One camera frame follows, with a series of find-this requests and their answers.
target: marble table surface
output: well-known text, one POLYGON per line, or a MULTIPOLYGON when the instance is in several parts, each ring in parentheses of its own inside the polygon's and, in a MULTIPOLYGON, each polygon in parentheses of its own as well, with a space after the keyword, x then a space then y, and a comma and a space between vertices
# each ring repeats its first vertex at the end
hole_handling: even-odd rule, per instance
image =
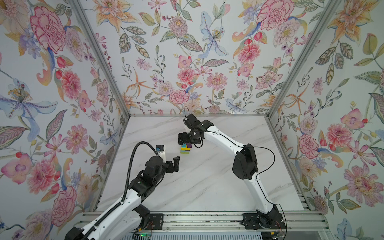
MULTIPOLYGON (((296 190, 288 175, 277 146, 264 117, 253 116, 199 116, 208 119, 222 132, 243 144, 251 143, 271 149, 276 162, 268 171, 260 174, 263 185, 274 203, 286 210, 303 210, 296 190)), ((106 187, 97 211, 104 211, 122 195, 132 150, 137 142, 147 141, 166 146, 166 158, 180 156, 180 170, 166 174, 161 184, 143 202, 151 211, 250 211, 255 209, 245 183, 232 172, 233 159, 223 149, 205 141, 201 149, 192 147, 190 154, 180 154, 177 134, 185 132, 183 118, 176 117, 132 117, 124 133, 106 187)), ((259 171, 273 162, 271 152, 255 148, 259 171)), ((131 180, 153 156, 146 145, 136 151, 131 180)))

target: wall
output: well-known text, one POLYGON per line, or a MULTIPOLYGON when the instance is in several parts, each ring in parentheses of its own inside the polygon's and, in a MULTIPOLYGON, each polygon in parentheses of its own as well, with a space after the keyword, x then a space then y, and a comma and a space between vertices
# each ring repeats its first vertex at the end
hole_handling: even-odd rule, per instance
POLYGON ((64 239, 126 118, 66 1, 0 0, 0 42, 0 239, 64 239))
POLYGON ((82 1, 133 114, 265 113, 326 3, 82 1))
POLYGON ((381 239, 384 3, 347 0, 272 122, 313 210, 336 239, 381 239))

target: pink flower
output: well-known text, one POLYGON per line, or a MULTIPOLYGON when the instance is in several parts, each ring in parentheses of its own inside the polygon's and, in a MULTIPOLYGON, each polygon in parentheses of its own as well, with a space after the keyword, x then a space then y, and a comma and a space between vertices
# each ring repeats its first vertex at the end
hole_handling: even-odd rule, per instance
POLYGON ((87 129, 83 128, 82 124, 76 126, 72 126, 72 131, 68 131, 67 134, 69 137, 65 138, 66 148, 68 150, 72 149, 72 154, 79 153, 79 148, 83 148, 88 146, 87 140, 88 135, 87 129))
POLYGON ((103 106, 106 107, 108 104, 108 83, 107 80, 103 80, 102 83, 98 83, 97 87, 97 97, 96 99, 103 103, 103 106))
POLYGON ((1 172, 12 179, 12 182, 22 184, 31 170, 32 162, 28 154, 19 159, 13 159, 1 168, 1 172))
POLYGON ((174 17, 169 21, 169 28, 176 36, 184 36, 188 32, 187 22, 182 17, 174 17))
POLYGON ((97 71, 94 69, 94 68, 92 68, 91 67, 91 74, 92 74, 92 76, 94 77, 94 78, 99 78, 99 74, 97 73, 97 71))
POLYGON ((81 94, 79 96, 79 105, 84 112, 86 112, 86 108, 89 108, 92 105, 85 90, 81 91, 81 94))
POLYGON ((299 138, 300 150, 301 152, 309 159, 314 159, 319 155, 317 149, 319 145, 316 143, 316 139, 314 139, 310 135, 302 135, 299 138))
POLYGON ((185 90, 176 90, 169 95, 169 100, 176 104, 182 104, 188 101, 189 93, 186 93, 185 90))
POLYGON ((83 58, 83 43, 75 29, 67 28, 65 32, 65 46, 77 60, 81 61, 83 58))
POLYGON ((67 190, 59 192, 51 211, 53 225, 60 227, 72 215, 76 197, 76 190, 71 186, 68 186, 67 190))
POLYGON ((273 67, 279 68, 281 66, 281 57, 273 59, 273 67))
POLYGON ((205 68, 204 68, 203 66, 201 66, 201 67, 200 67, 200 70, 199 70, 198 68, 196 68, 196 71, 197 71, 196 75, 200 75, 200 74, 201 74, 201 76, 204 77, 204 73, 212 72, 212 69, 209 69, 209 70, 208 70, 208 67, 205 67, 205 68))
POLYGON ((263 76, 259 76, 256 78, 257 89, 263 89, 271 86, 273 83, 279 81, 283 77, 282 74, 276 74, 272 71, 267 71, 263 76))
POLYGON ((368 167, 368 165, 366 164, 366 162, 368 162, 369 164, 371 164, 372 166, 375 166, 376 163, 372 160, 370 160, 369 158, 366 158, 366 157, 375 157, 375 154, 373 153, 364 153, 368 148, 369 146, 368 145, 364 145, 362 146, 360 149, 359 149, 359 141, 355 141, 355 147, 352 147, 351 145, 348 144, 348 147, 349 149, 356 153, 355 155, 353 155, 353 158, 356 159, 357 157, 360 157, 361 161, 368 167))
POLYGON ((57 54, 65 45, 65 31, 60 18, 46 7, 35 7, 35 15, 30 17, 31 28, 40 45, 57 54))
POLYGON ((98 41, 99 43, 107 43, 107 42, 104 42, 104 40, 105 40, 105 37, 104 37, 104 36, 99 37, 99 33, 95 33, 95 36, 96 36, 97 41, 98 41))
POLYGON ((177 74, 177 78, 185 83, 192 81, 194 77, 195 72, 191 68, 183 68, 177 74))
POLYGON ((248 86, 248 83, 246 83, 244 81, 244 79, 242 79, 241 81, 237 82, 237 88, 240 88, 241 90, 244 90, 244 89, 248 89, 249 86, 248 86))
POLYGON ((249 74, 251 74, 251 70, 253 69, 253 66, 254 64, 251 63, 246 63, 246 64, 243 64, 239 70, 237 71, 238 75, 240 76, 240 74, 242 74, 244 77, 248 77, 249 74))
POLYGON ((91 110, 91 118, 95 122, 99 121, 101 118, 101 111, 100 110, 91 110))
POLYGON ((358 108, 353 109, 348 114, 344 115, 340 121, 350 129, 358 129, 364 127, 364 123, 362 122, 362 115, 358 108))
POLYGON ((260 55, 260 47, 256 43, 247 44, 239 53, 239 61, 241 63, 253 62, 260 55))
POLYGON ((76 73, 66 71, 61 77, 61 87, 67 97, 70 99, 76 99, 81 91, 80 78, 76 73))
POLYGON ((260 29, 277 28, 288 20, 294 7, 295 5, 291 0, 267 0, 257 15, 256 23, 261 23, 260 29))
POLYGON ((299 30, 299 27, 300 22, 294 18, 284 22, 275 30, 273 44, 277 46, 287 43, 293 38, 293 36, 296 35, 296 32, 297 30, 299 30))
POLYGON ((56 157, 56 153, 57 153, 57 152, 61 152, 61 149, 59 149, 59 146, 60 146, 60 145, 64 142, 64 140, 65 140, 65 138, 62 140, 61 137, 62 137, 62 135, 59 134, 59 136, 57 137, 57 141, 56 141, 56 137, 53 136, 53 137, 52 137, 52 143, 53 143, 53 144, 50 144, 50 143, 45 144, 45 146, 46 146, 47 148, 51 149, 51 150, 49 150, 48 152, 45 152, 45 153, 44 153, 44 157, 46 157, 46 156, 52 154, 52 157, 51 157, 51 158, 53 159, 54 157, 56 157))
POLYGON ((186 56, 179 56, 179 68, 189 68, 192 63, 192 59, 187 58, 186 56))
POLYGON ((149 6, 153 6, 153 7, 151 7, 151 9, 154 9, 155 7, 160 9, 160 5, 164 5, 164 4, 167 3, 167 2, 164 2, 164 1, 161 1, 161 0, 151 0, 151 1, 152 2, 148 3, 149 6))
POLYGON ((215 73, 215 75, 210 74, 210 76, 207 78, 207 83, 206 85, 210 88, 212 87, 216 91, 224 88, 227 84, 227 77, 224 76, 222 73, 215 73))
POLYGON ((220 112, 220 107, 218 105, 212 105, 209 107, 209 112, 212 114, 218 114, 220 112))
POLYGON ((55 173, 55 165, 51 161, 43 159, 35 163, 31 170, 32 176, 28 178, 30 192, 38 194, 40 190, 42 192, 47 190, 53 182, 55 173))
POLYGON ((352 132, 341 124, 331 124, 327 137, 336 147, 346 147, 352 141, 352 132))
POLYGON ((144 68, 144 70, 147 70, 147 69, 150 69, 152 66, 149 65, 149 63, 147 63, 146 61, 144 61, 144 59, 141 59, 141 58, 138 58, 136 60, 136 64, 137 66, 141 69, 141 68, 144 68))
POLYGON ((369 168, 366 165, 363 167, 353 166, 352 172, 345 169, 344 178, 349 181, 347 184, 347 195, 356 197, 359 203, 362 203, 362 197, 364 196, 365 204, 370 207, 374 207, 377 202, 383 203, 382 192, 384 185, 375 180, 379 179, 376 174, 368 176, 369 168))

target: metal vent grille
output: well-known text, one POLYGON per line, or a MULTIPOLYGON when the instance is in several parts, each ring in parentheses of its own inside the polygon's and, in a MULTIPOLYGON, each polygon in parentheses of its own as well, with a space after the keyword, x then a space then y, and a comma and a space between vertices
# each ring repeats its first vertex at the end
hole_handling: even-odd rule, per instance
MULTIPOLYGON (((137 240, 262 240, 261 232, 172 232, 172 233, 152 233, 152 237, 136 236, 137 240)), ((121 240, 131 240, 132 233, 124 236, 121 240)))

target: orange lily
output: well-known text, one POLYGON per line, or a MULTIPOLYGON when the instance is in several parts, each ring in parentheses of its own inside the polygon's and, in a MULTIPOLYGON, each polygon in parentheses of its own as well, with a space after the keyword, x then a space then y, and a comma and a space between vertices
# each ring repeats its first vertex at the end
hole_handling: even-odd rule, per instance
POLYGON ((308 86, 309 86, 309 83, 308 83, 307 87, 304 89, 304 91, 303 91, 302 93, 300 93, 299 96, 296 96, 296 95, 294 95, 294 94, 289 94, 287 97, 291 96, 291 100, 293 100, 293 102, 288 103, 288 105, 289 105, 289 104, 292 104, 292 105, 290 105, 289 107, 286 107, 286 108, 291 108, 291 107, 293 107, 293 106, 297 103, 297 105, 299 106, 299 112, 300 112, 301 115, 303 115, 303 114, 301 113, 301 109, 300 109, 300 102, 302 102, 302 103, 304 103, 304 104, 305 104, 305 102, 304 102, 300 97, 301 97, 301 96, 304 94, 304 92, 307 90, 308 86))
POLYGON ((139 77, 138 77, 138 75, 137 75, 136 69, 134 68, 133 70, 135 70, 136 82, 135 82, 134 84, 129 85, 129 86, 127 87, 127 90, 125 91, 124 94, 126 94, 126 93, 128 92, 129 88, 134 89, 135 87, 137 87, 137 89, 139 90, 139 94, 137 95, 136 98, 138 98, 139 95, 140 95, 140 91, 141 91, 141 90, 140 90, 140 86, 145 87, 145 88, 149 88, 149 89, 153 89, 153 88, 148 87, 148 86, 145 86, 145 85, 143 84, 143 83, 148 82, 148 81, 142 81, 142 82, 139 82, 139 77))

